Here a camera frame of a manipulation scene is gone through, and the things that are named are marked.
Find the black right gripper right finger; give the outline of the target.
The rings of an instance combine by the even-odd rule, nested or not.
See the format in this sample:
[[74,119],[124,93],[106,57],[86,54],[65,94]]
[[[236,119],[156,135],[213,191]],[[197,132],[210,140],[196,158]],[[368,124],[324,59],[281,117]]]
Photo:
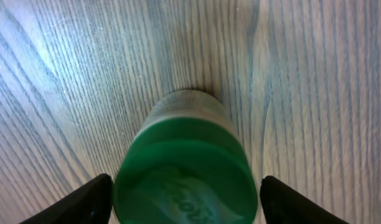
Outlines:
[[267,224],[347,224],[271,175],[261,182],[260,201]]

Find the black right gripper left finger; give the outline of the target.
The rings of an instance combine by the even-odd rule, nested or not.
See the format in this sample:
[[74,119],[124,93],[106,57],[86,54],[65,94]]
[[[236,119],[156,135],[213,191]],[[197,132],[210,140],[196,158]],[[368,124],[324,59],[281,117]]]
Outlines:
[[100,174],[22,224],[107,224],[112,209],[113,181]]

